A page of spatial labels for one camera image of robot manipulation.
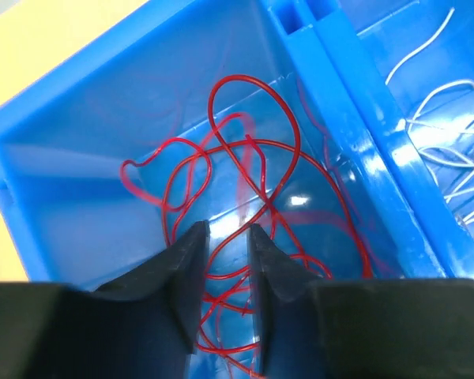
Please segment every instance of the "tangled red wire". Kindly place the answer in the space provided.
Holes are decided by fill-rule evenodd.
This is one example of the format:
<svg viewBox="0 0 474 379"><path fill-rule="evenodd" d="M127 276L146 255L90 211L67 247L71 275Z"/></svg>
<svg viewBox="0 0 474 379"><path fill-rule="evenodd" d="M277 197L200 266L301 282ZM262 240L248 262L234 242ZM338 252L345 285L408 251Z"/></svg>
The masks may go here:
<svg viewBox="0 0 474 379"><path fill-rule="evenodd" d="M220 122L216 124L215 119L214 119L214 114L213 114L213 104L214 104L214 99L216 97L216 94L218 90L225 84L233 81L243 81L246 83L251 83L259 87L260 89L264 90L267 92L272 98L280 105L280 107L283 109L284 113L288 117L288 121L292 125L293 129L293 135L294 135L294 145L288 145L284 144L279 141L273 141L273 140L268 140L268 139L257 139L254 138L254 121L253 119L248 115L243 112L237 112L230 114L223 118ZM302 245L300 244L299 240L293 233L292 229L288 225L287 220L285 219L284 215L282 215L274 206L273 202L276 200L277 196L280 194L281 190L283 189L284 185L286 182L289 180L291 177L293 171L295 170L295 167L299 161L300 158L306 160L308 163L313 165L325 178L325 180L330 184L332 187L334 193L336 194L342 210L344 212L344 216L346 218L347 225L346 227L340 226L346 233L349 234L349 236L353 239L353 241L356 244L356 248L359 251L359 255L362 259L362 277L363 278L371 278L372 277L372 269L371 269L371 259L369 258L369 254L365 248L365 245L363 244L362 240L359 238L355 225L352 222L348 206L344 202L344 198L335 183L335 181L332 179L330 174L327 172L327 170L318 162L316 159L312 158L311 156L307 155L305 152L302 152L300 148L300 131L299 131L299 125L295 119L295 116L293 115L292 110L289 108L289 106L286 104L286 102L279 96L279 94L274 91L269 85L266 83L258 80L257 78L250 77L247 75L231 75L228 77L224 77L220 81L216 83L214 86L213 90L211 91L209 95L209 103L208 103L208 118L209 118L209 123L211 125L211 132L204 138L204 140L200 144L195 144L192 141L189 141L185 138L181 137L173 137L168 140L166 140L148 159L146 159L144 162L137 163L134 160L128 159L122 163L122 166L120 167L119 175L120 178L122 179L123 185L135 196L140 197L141 199L145 201L149 201L153 203L154 205L160 207L161 210L161 219L162 219L162 227L164 230L164 238L167 246L169 246L173 241L175 241L175 237L177 234L177 230L179 228L179 224L181 223L182 219L184 216L188 213L190 210L191 206L194 204L194 202L202 195L204 190L206 189L207 185L210 182L212 172L213 172L213 164L210 159L210 155L216 154L218 152L226 152L230 159L233 161L234 165L237 167L241 174L241 178L239 180L245 181L249 187L257 194L257 196L263 201L264 205L252 216L249 220L247 220L241 227L239 227L236 231L231 233L229 236L226 237L225 240L222 241L215 249L214 251L211 252L209 256L209 261L207 264L207 269L206 269L206 279L210 280L228 280L231 278L236 278L238 276L241 276L240 279L237 281L236 284L234 284L229 290L225 291L223 294L219 296L213 296L209 292L205 292L203 301L210 303L209 310L202 316L201 322L200 322L200 336L202 340L204 341L205 345L198 344L197 347L201 351L205 351L208 353L213 353L219 355L221 358L225 360L228 366L228 372L230 373L230 376L232 377L231 374L231 365L235 366L245 373L248 373L251 377L263 377L259 375L258 373L255 373L253 370L253 366L248 368L245 367L241 362L237 361L236 359L232 358L231 355L236 354L236 353L241 353L244 351L254 351L254 357L256 357L256 354L258 353L258 343L251 343L246 346L241 346L241 347L233 347L233 348L224 348L223 344L220 342L220 332L219 332L219 319L220 319L220 313L223 308L226 308L228 310L233 310L235 312L239 312L242 315L244 314L251 314L254 311L250 310L247 305L249 303L246 303L244 307L241 306L235 306L232 305L230 302L228 302L228 298L234 294L238 293L243 293L249 291L249 286L243 286L243 284L246 282L246 279L250 275L250 269L248 266L244 266L241 269L230 272L224 275L215 275L211 274L209 271L213 265L214 260L216 259L217 255L220 253L220 251L228 244L230 243L233 239L235 239L237 236L242 234L252 223L258 222L264 214L269 211L270 213L270 223L271 223L271 232L270 232L270 238L273 240L274 236L276 234L276 228L277 224L280 224L288 233L290 239L293 241L295 244L295 248L297 249L298 253L293 254L290 256L291 259L295 260L301 260L303 265L310 270L313 270L310 265L317 266L317 268L323 273L324 277L327 279L332 278L332 273L329 270L329 268L320 262L318 259L311 257L306 254L304 249L302 248ZM223 137L221 136L220 131L232 120L239 120L243 123L244 130L245 130L245 139L242 141L235 141L231 143L227 143ZM220 142L220 146L217 146L215 148L207 148L207 144L210 142L210 140L216 137L217 140ZM148 164L150 164L157 156L160 154L168 145L173 144L173 143L182 143L182 144L187 144L190 147L192 147L196 152L192 156L188 156L185 158L180 164L177 165L177 167L172 171L168 181L167 185L165 188L164 196L161 198L155 197L151 195L150 193L145 192L143 189L140 187L135 186L135 184L130 180L130 178L127 176L126 173L126 168L129 165L132 165L134 167L144 167ZM265 161L265 154L263 151L260 149L260 145L264 146L273 146L276 148L281 148L283 150L289 151L292 153L292 160L288 165L287 170L285 171L283 177L279 181L278 185L276 188L273 190L271 195L268 197L267 193L265 191L265 178L266 178L266 161ZM237 147L244 147L244 156L243 156L243 163L240 162L239 158L237 155L233 152L233 148ZM260 162L261 162L261 170L260 170L260 185L257 186L253 179L250 177L249 174L249 165L250 165L250 154L252 151L255 151L258 156L260 157ZM195 168L195 163L200 159L203 158L206 165L207 165L207 171L205 174L205 179L204 182L202 183L200 189L195 192L193 196L190 196L191 191L192 191L192 186L193 186L193 177L194 177L194 168ZM185 167L186 165L189 165L188 167L188 176L186 179L186 191L184 194L184 200L182 203L178 206L174 206L168 203L168 199L170 197L171 193L171 188L174 179L180 172L180 170ZM243 191L243 186L242 184L238 184L238 195L239 192ZM171 231L169 232L168 225L167 225L167 214L170 212L179 212L179 215L177 216L174 225L172 226ZM209 337L207 337L205 331L204 331L204 323L214 314L216 311L216 338L218 339L218 345L216 346L213 341L210 340Z"/></svg>

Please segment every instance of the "blue container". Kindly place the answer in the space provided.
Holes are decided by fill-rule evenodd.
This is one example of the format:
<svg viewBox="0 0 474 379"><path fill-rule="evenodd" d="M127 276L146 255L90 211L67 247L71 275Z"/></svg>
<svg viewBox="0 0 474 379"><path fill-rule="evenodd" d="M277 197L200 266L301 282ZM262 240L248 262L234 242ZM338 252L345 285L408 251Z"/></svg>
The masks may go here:
<svg viewBox="0 0 474 379"><path fill-rule="evenodd" d="M390 11L378 3L369 14L355 14L358 20L369 16L361 27ZM351 11L357 5L346 6ZM219 78L233 73L270 83L288 101L301 126L303 151L330 169L346 196L376 276L452 275L441 249L445 246L438 242L441 235L424 225L431 204L424 212L412 208L417 202L397 161L386 151L386 136L378 137L370 115L362 112L362 87L353 90L347 66L325 39L320 24L333 19L343 36L340 48L347 39L355 46L355 56L364 51L332 0L155 0L0 109L0 209L30 279L93 289L164 248L159 209L128 193L118 168L125 159L144 159L174 135L199 142L210 129L209 91ZM375 70L370 58L366 64ZM300 101L302 92L317 119L314 123ZM387 107L397 120L400 110L386 93ZM288 120L263 91L249 84L225 86L216 99L216 117L234 111L252 115L256 137L292 144ZM227 141L242 139L242 126L232 123L223 135ZM405 135L393 144L411 146ZM243 154L242 149L236 152ZM292 154L267 147L264 152L267 189L273 189ZM190 154L189 148L173 145L151 165L130 174L161 196L171 170ZM208 219L214 247L261 202L250 190L236 193L239 173L225 154L212 159L210 186L179 233L196 220ZM254 159L252 173L258 181L260 167ZM420 173L426 170L419 157L407 165L420 167ZM172 204L182 198L185 177L184 171L175 182ZM194 185L204 177L200 162ZM418 188L430 191L425 200L438 201L437 208L442 205L433 183ZM305 250L323 260L336 278L360 276L354 243L337 226L343 217L340 205L313 167L301 160L275 204ZM168 221L171 226L174 219ZM455 229L454 219L449 222ZM458 235L450 238L452 247L458 246ZM276 243L287 253L295 252L281 229ZM242 235L225 248L211 272L232 272L246 263ZM219 294L233 283L209 281L207 288ZM247 294L232 298L241 306L246 300ZM206 328L216 340L213 319ZM251 343L252 317L224 311L221 334L225 347ZM250 352L235 358L247 366L253 359ZM191 377L227 377L226 372L225 362L214 355L199 353L191 360ZM245 376L236 370L234 377L239 375Z"/></svg>
<svg viewBox="0 0 474 379"><path fill-rule="evenodd" d="M474 160L474 135L414 125L409 133L413 145L401 120L403 114L412 118L435 88L463 79L474 81L474 1L394 0L384 5L344 0L342 6L358 30L359 41L342 13L316 25L321 40L447 275L474 278L474 223L462 222L474 210L474 193L455 197L449 206L442 196L451 193L469 171L426 159L437 186L415 149L455 148ZM385 78L392 68L434 35L451 8L453 16L439 37L407 61L386 88ZM344 50L334 36L346 37ZM440 92L418 120L451 130L474 129L474 88L465 84ZM457 160L450 152L428 152ZM474 178L462 189L471 186Z"/></svg>

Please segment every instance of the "red cable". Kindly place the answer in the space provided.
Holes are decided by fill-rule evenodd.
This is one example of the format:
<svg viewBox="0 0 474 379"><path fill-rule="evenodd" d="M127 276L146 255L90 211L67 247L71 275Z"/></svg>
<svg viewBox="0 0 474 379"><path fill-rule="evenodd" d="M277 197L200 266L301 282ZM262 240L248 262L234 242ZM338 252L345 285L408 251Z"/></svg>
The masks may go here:
<svg viewBox="0 0 474 379"><path fill-rule="evenodd" d="M254 135L254 122L253 119L246 113L243 112L238 112L234 114L230 114L226 117L224 117L221 122L218 124L215 123L214 121L214 115L213 115L213 103L214 99L216 96L217 91L226 83L232 82L232 81L244 81L247 83L251 83L254 85L257 85L259 88L263 89L266 91L269 95L271 95L277 103L281 106L283 109L284 113L287 115L289 122L292 125L292 130L294 134L294 141L295 144L294 146L290 146L288 144L284 144L278 141L271 141L271 140L263 140L263 139L254 139L251 135ZM303 250L299 240L293 233L292 229L289 227L288 222L284 218L284 215L281 214L280 212L277 211L275 206L273 205L274 200L286 184L286 182L289 180L291 177L293 171L295 170L295 167L299 161L299 157L304 158L307 160L307 162L311 163L316 169L318 169L324 178L327 180L327 182L330 184L330 186L333 188L341 206L344 212L344 217L347 220L348 228L341 227L343 231L346 233L349 233L349 235L352 237L354 240L357 250L359 251L359 254L361 256L362 262L363 262L363 272L362 272L362 277L368 278L372 277L372 271L371 271L371 261L368 256L368 252L362 243L361 239L359 238L355 225L352 222L350 212L348 210L348 206L344 202L344 198L337 187L337 184L333 181L332 177L330 174L326 171L326 169L318 163L314 158L310 157L306 153L302 152L300 150L300 132L299 132L299 126L297 121L295 120L295 116L293 115L291 109L288 107L288 105L284 102L284 100L275 92L270 86L268 86L266 83L254 78L254 77L249 77L247 75L231 75L230 77L225 77L222 80L218 81L216 83L215 87L210 93L209 96L209 105L208 105L208 117L209 117L209 123L211 125L211 132L204 138L204 140L199 144L195 144L189 140L186 140L184 138L180 137L174 137L171 138L167 141L165 141L147 160L145 160L142 163L136 163L135 161L128 159L125 162L123 162L122 166L120 167L119 175L120 178L123 181L123 185L135 196L146 200L150 201L153 204L157 205L161 209L161 218L162 218L162 227L164 229L164 237L165 237L165 242L169 246L171 244L171 239L172 241L175 240L175 235L176 231L179 228L179 224L181 223L182 219L184 216L188 213L190 210L191 206L193 203L203 194L204 190L206 189L207 185L210 182L210 178L212 176L212 171L213 171L213 166L211 159L209 158L209 155L212 155L214 153L222 152L225 151L231 158L231 160L234 162L236 165L237 169L239 170L241 176L239 177L239 182L241 179L245 180L251 189L261 198L261 200L264 202L264 205L258 210L258 212L252 216L247 222L245 222L237 231L234 231L231 235L229 235L225 240L222 241L221 244L219 244L214 251L211 253L209 257L209 262L207 264L207 271L206 271L206 278L211 279L211 280L226 280L230 278L235 278L237 276L243 275L236 284L234 284L229 290L225 291L223 294L214 297L208 292L205 292L203 300L205 302L211 302L211 306L209 307L209 310L205 313L205 315L201 318L201 324L200 324L200 334L201 338L204 340L207 346L202 346L200 344L198 345L198 348L202 351L206 351L209 353L213 354L218 354L222 359L225 360L227 365L232 364L233 366L241 369L242 371L248 373L251 377L256 377L256 378L263 378L263 376L255 373L252 369L249 369L245 367L242 363L236 361L234 358L232 358L230 355L231 354L236 354L244 351L250 351L253 349L257 349L258 343L251 343L246 346L241 346L241 347L232 347L232 348L224 348L223 344L220 340L220 333L219 333L219 323L220 323L220 311L221 309L227 308L229 310L233 310L236 312L244 314L251 314L254 311L247 309L247 305L249 303L249 299L246 302L244 307L240 306L234 306L230 303L228 303L228 298L234 294L241 293L244 291L249 290L249 286L246 287L241 287L246 279L248 278L250 274L250 270L248 266L244 266L243 268L235 271L235 272L230 272L228 274L224 275L213 275L209 273L209 269L216 259L218 253L230 242L232 241L236 236L240 235L242 232L244 232L252 223L256 223L260 220L261 217L265 214L265 212L268 210L270 211L270 223L271 223L271 239L274 238L276 227L277 227L277 221L280 222L281 226L287 231L288 235L290 236L291 240L294 242L296 249L298 250L297 254L292 254L290 256L291 259L300 259L306 266L306 268L309 268L309 263L313 263L317 265L325 274L325 277L328 279L331 279L332 273L328 269L326 265L324 265L320 260L306 255L305 251ZM236 141L236 142L231 142L227 143L223 137L220 134L220 130L225 127L231 120L238 119L241 122L243 122L244 130L245 130L245 140L244 141ZM212 139L212 137L216 137L218 141L220 142L220 146L215 147L215 148L210 148L205 150L205 146L209 143L209 141ZM174 143L174 142L182 142L184 144L188 144L192 148L196 150L196 153L193 154L192 156L188 156L185 158L178 166L172 171L169 179L167 180L167 185L165 187L165 192L164 196L160 199L158 197L154 197L153 195L146 193L144 190L140 189L139 187L135 186L133 182L128 178L126 175L126 168L128 165L133 165L135 167L143 167L149 163L151 163L160 152L162 152L169 144ZM266 180L266 159L265 159L265 154L263 151L259 148L259 145L268 145L268 146L273 146L277 148L282 148L284 150L287 150L289 152L293 153L292 156L292 161L288 165L287 170L284 173L283 178L279 181L279 184L277 187L274 189L270 197L267 197L266 194L266 188L265 188L265 180ZM244 159L243 159L243 164L239 161L235 153L232 151L233 148L243 146L245 148L244 151ZM261 161L261 172L260 172L260 188L256 186L254 183L253 179L250 177L249 170L250 170L250 151L254 150L260 158ZM205 180L202 183L200 189L192 196L190 197L191 193L191 186L193 185L193 176L194 176L194 167L195 163L199 158L203 157L207 163L207 173L205 175ZM171 187L173 184L173 181L179 171L189 164L189 170L188 170L188 177L186 179L186 192L184 195L184 200L181 203L181 205L175 207L170 204L168 204L168 198L170 196L171 192ZM241 185L238 185L238 197L242 194L242 187ZM169 235L168 231L168 225L167 225L167 214L169 212L180 212L179 215L177 216L174 225L171 230L171 238ZM207 335L204 332L203 329L203 324L213 315L214 311L217 310L216 312L216 338L218 339L218 344L219 347L215 346L214 343L210 341L210 339L207 337ZM255 350L254 352L254 357L258 353L258 349ZM231 374L231 368L228 366L228 371Z"/></svg>

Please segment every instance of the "yellow table surface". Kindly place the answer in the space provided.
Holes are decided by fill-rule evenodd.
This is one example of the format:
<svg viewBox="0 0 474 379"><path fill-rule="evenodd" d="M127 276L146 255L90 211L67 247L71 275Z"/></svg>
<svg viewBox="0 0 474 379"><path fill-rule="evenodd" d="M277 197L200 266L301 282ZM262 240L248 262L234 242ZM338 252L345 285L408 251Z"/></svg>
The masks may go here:
<svg viewBox="0 0 474 379"><path fill-rule="evenodd" d="M146 0L22 0L0 16L0 105ZM0 280L26 280L0 215Z"/></svg>

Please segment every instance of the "tangled white wire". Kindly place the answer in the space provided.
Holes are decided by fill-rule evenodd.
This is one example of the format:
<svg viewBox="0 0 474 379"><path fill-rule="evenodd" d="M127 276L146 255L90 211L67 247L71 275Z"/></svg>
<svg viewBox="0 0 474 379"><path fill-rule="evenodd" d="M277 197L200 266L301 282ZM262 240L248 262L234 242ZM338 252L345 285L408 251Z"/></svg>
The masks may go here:
<svg viewBox="0 0 474 379"><path fill-rule="evenodd" d="M415 55L417 55L419 52L427 48L430 44L432 44L442 33L442 31L446 28L448 23L451 20L451 17L453 16L455 9L450 8L450 11L448 12L448 15L446 16L446 19L442 22L441 26L437 29L437 31L430 37L426 42L421 44L419 47L417 47L414 51L411 51L409 54L407 54L405 57L403 57L396 65L393 67L393 69L390 71L388 77L386 78L386 85L388 85L393 77L393 75L398 71L398 69L404 65L409 59L413 58ZM446 132L451 132L451 133L459 133L459 134L474 134L474 129L468 129L466 126L463 129L453 129L449 128L448 126L442 126L442 125L436 125L436 124L431 124L429 122L422 122L418 121L417 118L421 115L423 109L425 106L428 104L428 102L437 94L440 92L445 91L446 89L457 87L457 86L462 86L462 85L468 85L472 89L474 89L474 81L470 79L460 79L458 81L451 81L450 83L443 84L436 89L434 89L432 92L430 92L427 97L421 102L419 105L418 109L412 116L412 118L408 118L405 121L408 123L406 127L406 131L408 133L411 133L412 127L414 125L418 126L426 126L430 128L435 128L435 129L440 129L444 130ZM428 151L429 150L437 150L437 151L443 151L443 152L448 152L454 156L456 156L459 160L458 161L453 161L453 160L447 160L447 159L441 159L438 158L437 156L430 154ZM427 160L430 160L431 162L439 163L441 165L447 166L447 167L454 167L454 168L472 168L471 172L465 176L465 178L457 184L457 186L453 189L451 193L448 195L444 196L446 203L449 204L451 199L454 197L458 197L461 195L465 195L468 193L473 193L474 192L474 186L462 189L473 177L474 177L474 161L470 158L468 158L466 155L462 154L458 150L454 148L449 148L449 147L444 147L444 146L424 146L420 149L418 149L419 154ZM439 181L437 179L437 176L434 172L434 170L427 165L427 169L430 172L432 178L434 179L434 182L437 186L439 186ZM463 218L463 221L466 225L469 225L471 223L474 223L474 210L471 211L468 215L466 215Z"/></svg>

